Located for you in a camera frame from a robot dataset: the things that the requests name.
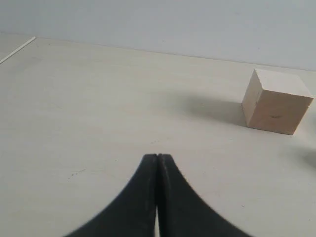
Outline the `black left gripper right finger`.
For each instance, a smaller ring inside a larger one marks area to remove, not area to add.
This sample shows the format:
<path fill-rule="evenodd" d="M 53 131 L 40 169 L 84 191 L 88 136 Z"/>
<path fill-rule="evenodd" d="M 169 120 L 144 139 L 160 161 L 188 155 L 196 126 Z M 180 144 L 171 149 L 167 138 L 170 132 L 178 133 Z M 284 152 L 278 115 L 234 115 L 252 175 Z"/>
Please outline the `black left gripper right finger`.
<path fill-rule="evenodd" d="M 168 154 L 158 155 L 157 208 L 161 237 L 248 236 L 200 198 Z"/>

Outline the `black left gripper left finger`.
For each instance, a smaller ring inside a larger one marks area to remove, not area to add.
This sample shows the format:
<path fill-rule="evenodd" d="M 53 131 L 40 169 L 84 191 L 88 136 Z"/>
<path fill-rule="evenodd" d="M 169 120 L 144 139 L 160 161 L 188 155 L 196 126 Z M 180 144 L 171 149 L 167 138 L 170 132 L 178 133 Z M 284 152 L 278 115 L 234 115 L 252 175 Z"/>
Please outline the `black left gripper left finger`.
<path fill-rule="evenodd" d="M 144 155 L 116 198 L 69 237 L 153 237 L 156 219 L 158 156 Z"/>

